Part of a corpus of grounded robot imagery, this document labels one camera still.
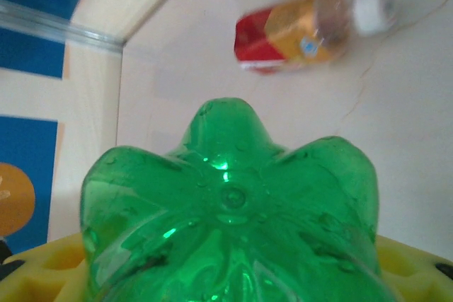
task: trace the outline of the crack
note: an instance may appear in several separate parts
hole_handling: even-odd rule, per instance
[[[444,0],[440,5],[436,6],[433,10],[429,11],[428,13],[426,13],[424,16],[420,17],[416,21],[413,21],[412,23],[403,24],[403,25],[399,26],[397,29],[395,29],[394,31],[388,33],[384,38],[382,38],[381,42],[378,44],[378,46],[376,47],[376,49],[372,53],[371,62],[369,63],[368,67],[362,72],[362,74],[359,77],[359,81],[362,82],[362,85],[360,86],[360,91],[359,91],[359,93],[357,95],[357,99],[356,99],[354,105],[349,109],[349,111],[345,115],[343,115],[343,117],[341,118],[339,128],[337,128],[337,130],[334,131],[335,135],[338,135],[340,133],[340,130],[341,130],[342,126],[344,125],[344,122],[346,121],[346,119],[360,105],[360,102],[362,101],[363,93],[365,92],[365,88],[366,88],[366,85],[367,85],[367,74],[373,68],[374,64],[376,64],[377,57],[378,57],[378,52],[380,51],[380,49],[381,49],[382,45],[384,44],[384,42],[387,39],[389,39],[390,37],[395,36],[397,33],[400,33],[401,31],[404,31],[404,30],[407,30],[409,28],[412,28],[412,27],[416,26],[417,24],[425,21],[426,19],[431,17],[433,14],[436,14],[437,12],[441,11],[449,3],[449,1],[450,0]]]

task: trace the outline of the white bottle cap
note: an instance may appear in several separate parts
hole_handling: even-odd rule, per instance
[[[396,22],[395,0],[354,0],[352,17],[361,36],[387,31]]]

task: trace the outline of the white wall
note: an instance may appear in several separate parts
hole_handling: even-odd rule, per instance
[[[235,22],[275,1],[169,0],[125,49],[118,143],[168,151],[204,101],[244,98],[276,142],[359,146],[379,176],[379,232],[453,259],[453,0],[400,0],[399,30],[330,66],[242,71]]]

